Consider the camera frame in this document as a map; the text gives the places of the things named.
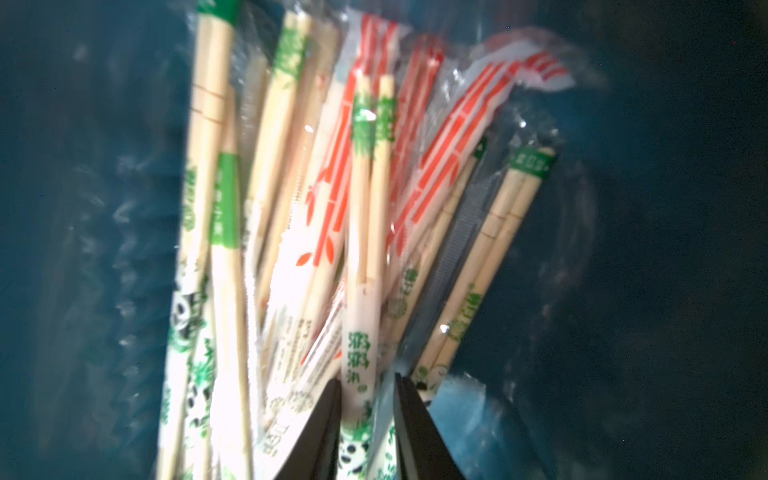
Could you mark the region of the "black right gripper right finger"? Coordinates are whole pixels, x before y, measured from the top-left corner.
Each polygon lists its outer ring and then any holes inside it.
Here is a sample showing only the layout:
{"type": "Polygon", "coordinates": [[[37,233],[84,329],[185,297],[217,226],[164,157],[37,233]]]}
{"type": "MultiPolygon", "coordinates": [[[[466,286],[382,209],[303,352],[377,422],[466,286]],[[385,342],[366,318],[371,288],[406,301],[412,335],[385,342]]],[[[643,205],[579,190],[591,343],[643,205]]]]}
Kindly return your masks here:
{"type": "Polygon", "coordinates": [[[394,378],[393,407],[398,478],[464,480],[414,383],[399,373],[394,378]]]}

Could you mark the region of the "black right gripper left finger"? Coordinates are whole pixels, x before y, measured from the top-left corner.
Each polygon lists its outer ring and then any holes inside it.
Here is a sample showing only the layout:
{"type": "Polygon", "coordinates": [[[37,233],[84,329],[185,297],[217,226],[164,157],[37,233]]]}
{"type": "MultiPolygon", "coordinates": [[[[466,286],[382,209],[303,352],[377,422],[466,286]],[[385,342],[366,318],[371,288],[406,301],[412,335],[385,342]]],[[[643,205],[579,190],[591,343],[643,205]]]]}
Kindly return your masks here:
{"type": "Polygon", "coordinates": [[[326,480],[337,472],[341,383],[329,380],[275,479],[326,480]]]}

